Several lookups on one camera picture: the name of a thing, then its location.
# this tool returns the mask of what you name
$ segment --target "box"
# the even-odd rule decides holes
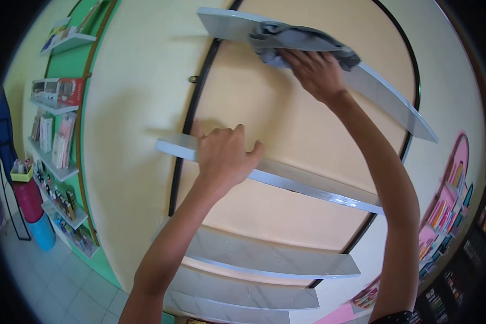
[[[49,78],[32,82],[31,99],[58,109],[81,105],[83,93],[83,78]]]
[[[33,173],[34,173],[34,169],[32,168],[32,165],[31,165],[31,168],[29,169],[29,172],[27,172],[26,174],[13,173],[12,170],[11,170],[11,172],[9,172],[9,174],[11,175],[11,180],[19,181],[19,182],[22,182],[22,183],[29,182],[32,178]]]
[[[52,149],[52,122],[54,118],[44,115],[40,117],[40,149],[48,153]]]

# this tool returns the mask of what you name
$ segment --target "boxed product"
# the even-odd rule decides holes
[[[83,78],[50,78],[32,82],[31,99],[51,108],[77,107],[83,101]]]
[[[54,135],[54,145],[52,149],[52,163],[56,168],[68,168],[70,157],[70,147],[72,145],[72,135],[76,113],[65,113],[59,123],[59,130]]]
[[[52,149],[52,122],[54,118],[50,115],[40,116],[40,148],[48,153]]]

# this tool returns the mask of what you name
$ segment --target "small basket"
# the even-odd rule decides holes
[[[31,180],[32,174],[34,174],[34,169],[31,165],[29,172],[27,172],[26,174],[13,173],[12,171],[9,172],[9,174],[11,175],[11,180],[19,181],[19,182],[22,182],[22,183],[27,183]]]

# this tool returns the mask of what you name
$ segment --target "cleaning rag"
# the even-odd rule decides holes
[[[278,68],[292,68],[277,52],[277,48],[312,52],[331,52],[345,71],[360,63],[360,57],[350,47],[326,33],[303,26],[277,21],[263,21],[249,35],[250,44],[263,63]]]

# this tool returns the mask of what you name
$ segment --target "store shelf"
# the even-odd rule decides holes
[[[52,221],[52,226],[54,227],[54,230],[55,231],[61,231],[60,229],[58,229],[58,227],[56,226],[56,223],[55,223],[55,219],[58,215],[61,215],[55,208],[54,206],[50,203],[50,201],[45,201],[45,203],[41,204],[41,208],[45,211],[45,213],[49,216],[50,220]],[[81,247],[76,244],[73,240],[71,240],[70,238],[68,238],[68,236],[66,236],[63,232],[62,232],[62,235],[67,239],[67,241],[74,245],[76,249],[79,250],[79,252],[83,253],[84,256],[86,256],[87,258],[91,259],[95,253],[97,252],[97,250],[99,249],[99,247],[97,247],[97,245],[95,244],[92,244],[92,248],[90,251],[83,251],[81,249]]]
[[[40,188],[40,191],[43,193],[43,195],[45,196],[45,198],[47,198],[46,201],[48,201],[52,205],[52,207],[58,213],[61,214],[61,217],[63,217],[63,219],[67,222],[67,224],[69,224],[71,226],[71,228],[77,230],[78,227],[81,224],[83,224],[84,221],[88,218],[88,215],[79,206],[76,205],[76,210],[74,211],[74,214],[75,214],[76,218],[74,220],[71,220],[67,216],[67,214],[65,213],[65,211],[62,211],[61,208],[59,208],[59,206],[55,202],[52,201],[52,199],[46,193],[45,189],[42,188],[41,183],[39,182],[38,178],[36,176],[33,176],[32,178],[34,179],[34,182],[36,182],[36,184]]]
[[[75,48],[91,42],[95,42],[96,39],[97,37],[95,36],[73,33],[71,35],[68,35],[64,40],[60,40],[59,42],[52,44],[49,48],[42,51],[40,53],[40,56],[54,55],[57,53],[61,53],[71,48]]]
[[[57,116],[62,113],[70,113],[75,112],[79,109],[79,106],[66,106],[63,104],[58,104],[57,107],[49,106],[48,103],[43,103],[38,100],[30,99],[33,104],[40,107],[41,109],[45,110],[46,112],[52,113],[53,115]]]
[[[52,172],[54,177],[59,181],[63,182],[79,173],[79,169],[73,164],[72,161],[68,161],[68,168],[66,169],[58,169],[52,163],[52,151],[45,153],[40,148],[39,141],[32,140],[31,138],[28,139],[32,145],[32,148],[38,153],[40,159],[45,163],[45,166]]]
[[[448,181],[445,181],[445,185],[450,190],[450,193],[454,194],[454,198],[460,197],[462,190],[458,189],[456,186],[453,184],[449,183]]]

